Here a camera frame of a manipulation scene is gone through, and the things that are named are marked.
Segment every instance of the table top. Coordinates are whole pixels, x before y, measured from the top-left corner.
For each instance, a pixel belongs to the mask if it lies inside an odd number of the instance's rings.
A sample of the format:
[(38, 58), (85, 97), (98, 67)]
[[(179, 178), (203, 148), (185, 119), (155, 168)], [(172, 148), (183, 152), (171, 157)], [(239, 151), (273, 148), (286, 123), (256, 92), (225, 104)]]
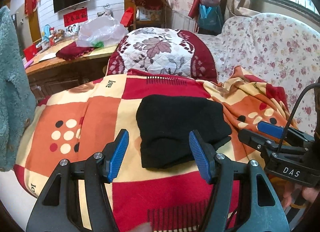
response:
[(87, 53), (77, 59), (71, 60), (71, 61), (65, 61), (64, 59), (54, 57), (52, 59), (48, 59), (42, 62), (39, 62), (40, 59), (42, 59), (45, 55), (50, 54), (50, 53), (56, 53), (59, 50), (61, 50), (63, 47), (69, 45), (72, 43), (73, 40), (67, 40), (67, 41), (62, 41), (57, 43), (55, 46), (50, 47), (46, 51), (37, 54), (34, 58), (33, 61), (34, 63), (26, 69), (27, 76), (30, 76), (32, 74), (51, 69), (54, 67), (58, 67), (60, 65), (65, 65), (65, 64), (70, 64), (74, 62), (80, 62), (80, 61), (85, 61), (85, 60), (90, 60), (90, 59), (97, 59), (97, 58), (102, 58), (102, 57), (109, 57), (112, 55), (112, 53), (116, 50), (117, 45), (110, 46), (110, 47), (105, 47), (105, 48), (97, 48), (94, 51)]

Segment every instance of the pillow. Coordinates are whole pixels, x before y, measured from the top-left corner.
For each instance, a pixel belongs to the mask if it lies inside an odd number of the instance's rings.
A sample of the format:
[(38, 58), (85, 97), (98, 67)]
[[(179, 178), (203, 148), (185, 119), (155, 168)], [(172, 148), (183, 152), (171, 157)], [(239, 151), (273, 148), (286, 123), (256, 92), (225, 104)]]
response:
[(107, 75), (129, 69), (217, 83), (210, 50), (195, 34), (184, 30), (141, 28), (129, 33), (110, 57)]

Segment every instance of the wooden desk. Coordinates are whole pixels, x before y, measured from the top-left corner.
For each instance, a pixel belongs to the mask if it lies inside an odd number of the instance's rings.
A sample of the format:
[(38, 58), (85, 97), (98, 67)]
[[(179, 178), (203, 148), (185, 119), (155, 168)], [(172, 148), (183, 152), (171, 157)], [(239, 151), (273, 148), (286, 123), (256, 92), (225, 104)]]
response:
[(104, 77), (103, 67), (108, 64), (117, 46), (98, 48), (72, 61), (52, 58), (39, 62), (43, 56), (56, 53), (73, 40), (56, 44), (33, 58), (34, 63), (26, 69), (30, 88), (38, 102), (47, 96)]
[(110, 47), (105, 47), (105, 48), (98, 48), (95, 49), (94, 51), (85, 54), (77, 59), (74, 59), (72, 61), (65, 61), (64, 59), (55, 57), (53, 59), (49, 59), (46, 61), (39, 62), (45, 55), (50, 54), (50, 53), (56, 53), (59, 50), (61, 50), (63, 47), (69, 45), (70, 43), (74, 42), (73, 40), (68, 40), (64, 41), (61, 43), (57, 43), (55, 46), (50, 47), (48, 50), (36, 55), (33, 60), (34, 63), (26, 69), (27, 76), (31, 76), (32, 74), (48, 70), (54, 67), (58, 67), (61, 65), (65, 64), (70, 64), (70, 63), (75, 63), (75, 62), (80, 62), (80, 61), (85, 61), (85, 60), (90, 60), (90, 59), (98, 59), (98, 58), (103, 58), (103, 57), (110, 57), (111, 54), (115, 51), (116, 45), (115, 46), (110, 46)]

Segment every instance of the blue bag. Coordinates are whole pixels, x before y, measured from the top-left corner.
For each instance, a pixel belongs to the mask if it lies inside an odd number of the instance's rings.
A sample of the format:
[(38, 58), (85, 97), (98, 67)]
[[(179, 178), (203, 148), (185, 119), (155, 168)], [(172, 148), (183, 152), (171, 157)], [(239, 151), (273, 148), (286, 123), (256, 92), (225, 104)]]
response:
[(200, 4), (199, 15), (198, 26), (200, 28), (221, 34), (223, 17), (220, 6), (207, 7)]

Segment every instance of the red bag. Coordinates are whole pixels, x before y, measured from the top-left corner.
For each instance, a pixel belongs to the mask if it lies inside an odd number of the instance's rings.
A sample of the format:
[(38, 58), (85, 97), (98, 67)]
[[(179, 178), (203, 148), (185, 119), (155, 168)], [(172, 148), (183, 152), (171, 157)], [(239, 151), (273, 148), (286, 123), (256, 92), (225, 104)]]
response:
[(38, 53), (38, 50), (36, 48), (36, 45), (31, 45), (28, 48), (24, 49), (23, 52), (28, 62)]
[(133, 24), (133, 8), (129, 7), (122, 16), (120, 24), (124, 25), (125, 27), (129, 27)]

